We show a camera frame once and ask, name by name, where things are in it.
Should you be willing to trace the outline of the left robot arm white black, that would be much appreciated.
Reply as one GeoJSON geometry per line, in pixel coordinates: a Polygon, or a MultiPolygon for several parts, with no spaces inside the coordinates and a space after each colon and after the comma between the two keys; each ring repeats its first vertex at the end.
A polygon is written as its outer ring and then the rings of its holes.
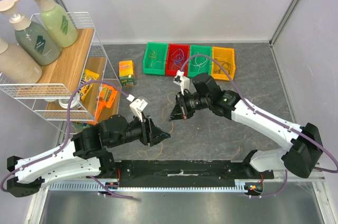
{"type": "Polygon", "coordinates": [[[121,115],[113,115],[49,151],[29,158],[9,157],[9,177],[1,183],[1,190],[21,198],[62,180],[115,178],[118,171],[110,148],[133,141],[154,146],[170,136],[149,116],[128,122],[121,115]]]}

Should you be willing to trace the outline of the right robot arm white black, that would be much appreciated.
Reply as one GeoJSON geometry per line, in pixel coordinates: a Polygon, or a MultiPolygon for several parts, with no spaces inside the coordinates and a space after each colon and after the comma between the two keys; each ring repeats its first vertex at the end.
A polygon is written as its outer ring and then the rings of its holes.
{"type": "Polygon", "coordinates": [[[170,120],[190,119],[197,110],[209,109],[215,115],[244,124],[272,139],[280,147],[251,151],[242,164],[243,175],[255,178],[268,170],[288,170],[308,178],[323,151],[318,128],[288,122],[264,111],[232,90],[221,90],[212,76],[200,73],[193,79],[178,71],[174,83],[180,86],[170,120]]]}

